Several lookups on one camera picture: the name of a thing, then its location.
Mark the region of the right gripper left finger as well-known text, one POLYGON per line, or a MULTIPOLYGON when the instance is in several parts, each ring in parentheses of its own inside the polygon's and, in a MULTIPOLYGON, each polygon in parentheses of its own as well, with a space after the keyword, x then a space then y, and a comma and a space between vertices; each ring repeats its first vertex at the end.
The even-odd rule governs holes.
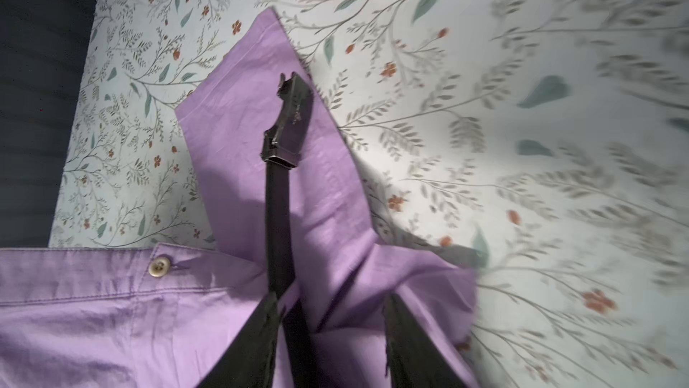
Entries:
POLYGON ((276 367, 280 316, 276 294, 270 292, 198 388, 269 388, 276 367))

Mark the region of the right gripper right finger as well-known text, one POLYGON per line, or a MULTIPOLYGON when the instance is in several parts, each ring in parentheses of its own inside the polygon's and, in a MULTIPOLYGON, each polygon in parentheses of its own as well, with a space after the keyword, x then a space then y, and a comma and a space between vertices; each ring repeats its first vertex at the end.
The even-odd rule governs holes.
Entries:
POLYGON ((467 387, 400 296, 385 298, 383 315, 392 387, 467 387))

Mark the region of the purple trousers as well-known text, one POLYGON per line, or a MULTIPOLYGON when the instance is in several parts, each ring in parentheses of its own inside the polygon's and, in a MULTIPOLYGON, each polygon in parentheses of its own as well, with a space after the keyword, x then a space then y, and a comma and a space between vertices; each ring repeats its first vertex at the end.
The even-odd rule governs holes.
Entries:
POLYGON ((475 387, 477 277, 385 244, 276 14, 176 111, 216 247, 5 249, 5 387, 475 387))

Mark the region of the black leather belt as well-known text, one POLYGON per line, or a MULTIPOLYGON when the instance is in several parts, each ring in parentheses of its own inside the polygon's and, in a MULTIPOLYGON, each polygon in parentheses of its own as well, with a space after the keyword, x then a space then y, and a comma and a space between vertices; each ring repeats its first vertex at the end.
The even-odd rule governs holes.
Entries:
POLYGON ((316 363, 301 305, 292 255, 289 175, 300 161, 313 108, 313 92, 299 74, 280 75, 282 106, 264 133, 261 158, 266 164, 266 263, 268 287, 282 308, 283 335, 295 387, 316 387, 316 363))

